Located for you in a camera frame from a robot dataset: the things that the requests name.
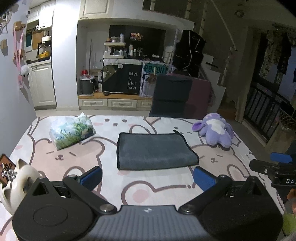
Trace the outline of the grey microfiber towel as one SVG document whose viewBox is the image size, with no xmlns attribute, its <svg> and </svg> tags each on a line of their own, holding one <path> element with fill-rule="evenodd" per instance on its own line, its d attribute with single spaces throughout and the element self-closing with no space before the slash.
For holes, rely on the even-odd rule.
<svg viewBox="0 0 296 241">
<path fill-rule="evenodd" d="M 117 168 L 147 171 L 199 165 L 199 156 L 178 132 L 120 133 L 116 147 Z"/>
</svg>

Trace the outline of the bunny pattern tablecloth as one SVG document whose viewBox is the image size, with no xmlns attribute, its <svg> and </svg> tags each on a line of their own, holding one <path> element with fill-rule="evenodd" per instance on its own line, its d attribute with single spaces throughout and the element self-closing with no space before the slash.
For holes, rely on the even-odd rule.
<svg viewBox="0 0 296 241">
<path fill-rule="evenodd" d="M 235 137 L 210 147 L 192 120 L 93 115 L 65 147 L 35 119 L 10 158 L 1 240 L 277 240 L 284 207 Z"/>
</svg>

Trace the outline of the purple plush toy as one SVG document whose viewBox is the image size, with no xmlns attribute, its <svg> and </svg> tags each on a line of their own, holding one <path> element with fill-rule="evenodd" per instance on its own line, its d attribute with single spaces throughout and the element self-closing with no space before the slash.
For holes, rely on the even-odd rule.
<svg viewBox="0 0 296 241">
<path fill-rule="evenodd" d="M 209 113 L 192 126 L 193 132 L 204 137 L 207 145 L 230 148 L 234 132 L 232 126 L 218 113 Z"/>
</svg>

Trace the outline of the floral tissue pack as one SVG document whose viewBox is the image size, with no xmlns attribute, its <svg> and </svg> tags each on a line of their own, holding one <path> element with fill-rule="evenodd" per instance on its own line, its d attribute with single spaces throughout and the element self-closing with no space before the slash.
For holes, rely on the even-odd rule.
<svg viewBox="0 0 296 241">
<path fill-rule="evenodd" d="M 77 117 L 62 116 L 51 123 L 49 135 L 57 150 L 77 144 L 95 134 L 91 119 L 84 113 Z"/>
</svg>

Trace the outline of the white cat figurine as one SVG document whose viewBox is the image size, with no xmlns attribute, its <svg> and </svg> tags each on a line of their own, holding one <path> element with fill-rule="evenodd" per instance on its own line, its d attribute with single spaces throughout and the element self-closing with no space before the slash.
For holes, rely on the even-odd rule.
<svg viewBox="0 0 296 241">
<path fill-rule="evenodd" d="M 13 176 L 15 178 L 5 187 L 1 184 L 1 202 L 11 215 L 14 215 L 34 182 L 41 178 L 40 173 L 22 159 L 16 162 Z"/>
</svg>

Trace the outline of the white drawer cabinet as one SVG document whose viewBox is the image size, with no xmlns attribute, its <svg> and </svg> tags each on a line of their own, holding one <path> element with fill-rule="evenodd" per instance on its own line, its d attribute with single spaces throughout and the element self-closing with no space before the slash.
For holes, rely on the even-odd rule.
<svg viewBox="0 0 296 241">
<path fill-rule="evenodd" d="M 110 109 L 110 110 L 150 110 L 151 97 L 139 95 L 110 94 L 96 92 L 93 95 L 78 96 L 80 109 Z"/>
</svg>

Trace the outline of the dark grey trash bin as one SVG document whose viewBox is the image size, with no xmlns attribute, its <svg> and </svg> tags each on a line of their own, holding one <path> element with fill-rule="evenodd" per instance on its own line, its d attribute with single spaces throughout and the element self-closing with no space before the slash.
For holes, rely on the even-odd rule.
<svg viewBox="0 0 296 241">
<path fill-rule="evenodd" d="M 95 90 L 94 76 L 84 75 L 80 77 L 80 88 L 82 94 L 93 94 Z"/>
</svg>

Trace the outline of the dark blue chair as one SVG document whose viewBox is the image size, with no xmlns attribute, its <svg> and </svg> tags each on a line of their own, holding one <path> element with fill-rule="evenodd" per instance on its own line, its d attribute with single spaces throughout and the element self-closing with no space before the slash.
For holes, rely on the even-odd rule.
<svg viewBox="0 0 296 241">
<path fill-rule="evenodd" d="M 192 79 L 189 77 L 158 75 L 149 116 L 182 117 L 191 87 Z"/>
</svg>

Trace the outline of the black have a nice day cloth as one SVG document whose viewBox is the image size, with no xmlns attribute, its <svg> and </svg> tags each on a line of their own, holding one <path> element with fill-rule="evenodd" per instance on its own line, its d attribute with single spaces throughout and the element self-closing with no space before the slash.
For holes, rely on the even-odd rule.
<svg viewBox="0 0 296 241">
<path fill-rule="evenodd" d="M 141 65 L 106 65 L 103 67 L 102 91 L 139 95 L 141 74 Z"/>
</svg>

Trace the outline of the white kitchen cabinet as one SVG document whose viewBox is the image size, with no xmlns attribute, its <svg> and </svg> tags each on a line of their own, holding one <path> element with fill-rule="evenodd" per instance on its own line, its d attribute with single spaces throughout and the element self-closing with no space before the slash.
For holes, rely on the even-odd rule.
<svg viewBox="0 0 296 241">
<path fill-rule="evenodd" d="M 29 86 L 35 108 L 55 107 L 56 97 L 51 63 L 30 66 Z"/>
</svg>

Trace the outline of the poison sign board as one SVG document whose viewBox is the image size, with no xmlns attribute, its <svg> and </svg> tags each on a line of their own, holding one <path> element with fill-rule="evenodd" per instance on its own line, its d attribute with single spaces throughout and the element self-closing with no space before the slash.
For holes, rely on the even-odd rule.
<svg viewBox="0 0 296 241">
<path fill-rule="evenodd" d="M 155 61 L 143 61 L 139 92 L 140 97 L 153 97 L 157 76 L 160 74 L 168 74 L 170 70 L 171 66 L 168 64 Z"/>
</svg>

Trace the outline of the black hanging jacket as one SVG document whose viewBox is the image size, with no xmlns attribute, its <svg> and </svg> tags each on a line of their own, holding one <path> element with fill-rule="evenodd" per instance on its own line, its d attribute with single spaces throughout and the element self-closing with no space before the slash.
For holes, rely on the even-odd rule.
<svg viewBox="0 0 296 241">
<path fill-rule="evenodd" d="M 180 41 L 176 44 L 173 65 L 182 71 L 198 69 L 203 60 L 206 41 L 192 30 L 183 30 Z"/>
</svg>

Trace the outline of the white shelf rack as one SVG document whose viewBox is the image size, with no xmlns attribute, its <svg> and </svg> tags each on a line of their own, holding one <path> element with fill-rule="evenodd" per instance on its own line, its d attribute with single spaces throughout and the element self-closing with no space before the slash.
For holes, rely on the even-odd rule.
<svg viewBox="0 0 296 241">
<path fill-rule="evenodd" d="M 105 42 L 104 59 L 123 59 L 125 57 L 125 43 Z"/>
</svg>

